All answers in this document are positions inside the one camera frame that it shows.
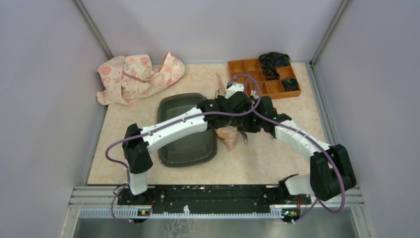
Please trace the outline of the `pink cat litter bag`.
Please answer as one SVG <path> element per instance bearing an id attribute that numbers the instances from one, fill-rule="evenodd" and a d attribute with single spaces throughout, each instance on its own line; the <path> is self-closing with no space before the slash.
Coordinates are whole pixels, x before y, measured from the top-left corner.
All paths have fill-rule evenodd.
<path id="1" fill-rule="evenodd" d="M 226 94 L 226 87 L 223 84 L 221 76 L 216 73 L 217 79 L 217 89 L 214 94 L 214 98 L 218 96 L 225 96 Z M 235 143 L 241 134 L 239 131 L 233 126 L 221 127 L 215 130 L 217 136 L 223 141 L 225 144 L 227 151 L 232 151 L 235 147 Z"/>

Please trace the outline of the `dark grey litter box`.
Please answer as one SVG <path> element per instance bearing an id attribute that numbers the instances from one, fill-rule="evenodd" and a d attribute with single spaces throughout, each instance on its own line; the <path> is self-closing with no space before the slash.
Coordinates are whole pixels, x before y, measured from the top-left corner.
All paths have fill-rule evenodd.
<path id="1" fill-rule="evenodd" d="M 206 97 L 200 93 L 184 93 L 161 100 L 157 109 L 157 122 L 181 115 L 195 107 Z M 212 160 L 217 154 L 217 135 L 214 129 L 190 134 L 158 150 L 160 162 L 170 168 L 195 166 Z"/>

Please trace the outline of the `grey metal litter scoop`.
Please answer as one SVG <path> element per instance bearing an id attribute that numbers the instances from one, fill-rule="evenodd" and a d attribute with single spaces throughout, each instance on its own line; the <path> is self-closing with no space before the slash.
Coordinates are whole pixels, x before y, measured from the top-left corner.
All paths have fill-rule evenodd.
<path id="1" fill-rule="evenodd" d="M 247 144 L 248 143 L 248 136 L 247 136 L 246 132 L 239 131 L 239 133 L 241 134 L 241 136 L 242 136 L 242 138 L 244 140 L 244 143 Z"/>

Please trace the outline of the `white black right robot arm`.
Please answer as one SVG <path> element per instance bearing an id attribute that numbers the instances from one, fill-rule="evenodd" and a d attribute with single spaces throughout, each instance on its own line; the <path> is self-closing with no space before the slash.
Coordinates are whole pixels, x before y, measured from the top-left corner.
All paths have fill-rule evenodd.
<path id="1" fill-rule="evenodd" d="M 308 174 L 291 175 L 279 182 L 281 202 L 292 204 L 300 194 L 328 201 L 356 186 L 349 154 L 343 145 L 330 145 L 302 130 L 288 115 L 278 114 L 268 96 L 262 97 L 259 103 L 255 98 L 247 103 L 255 110 L 241 120 L 241 130 L 270 134 L 291 146 L 310 165 Z"/>

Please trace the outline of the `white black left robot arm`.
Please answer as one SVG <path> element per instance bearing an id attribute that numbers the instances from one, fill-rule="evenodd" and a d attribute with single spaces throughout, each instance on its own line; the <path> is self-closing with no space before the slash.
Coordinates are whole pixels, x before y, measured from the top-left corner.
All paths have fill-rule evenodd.
<path id="1" fill-rule="evenodd" d="M 228 98 L 203 100 L 189 111 L 152 126 L 129 126 L 122 142 L 128 162 L 129 199 L 143 205 L 149 198 L 147 171 L 153 166 L 151 153 L 190 134 L 229 126 L 234 118 L 250 114 L 257 105 L 239 91 Z"/>

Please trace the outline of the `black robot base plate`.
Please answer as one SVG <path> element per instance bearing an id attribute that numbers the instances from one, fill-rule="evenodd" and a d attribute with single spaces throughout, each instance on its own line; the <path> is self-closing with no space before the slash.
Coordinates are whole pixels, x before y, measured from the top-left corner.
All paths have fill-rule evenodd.
<path id="1" fill-rule="evenodd" d="M 131 194 L 125 188 L 118 196 L 118 205 L 151 205 L 154 214 L 268 213 L 271 205 L 297 208 L 310 205 L 306 195 L 287 195 L 277 185 L 150 185 L 144 193 Z"/>

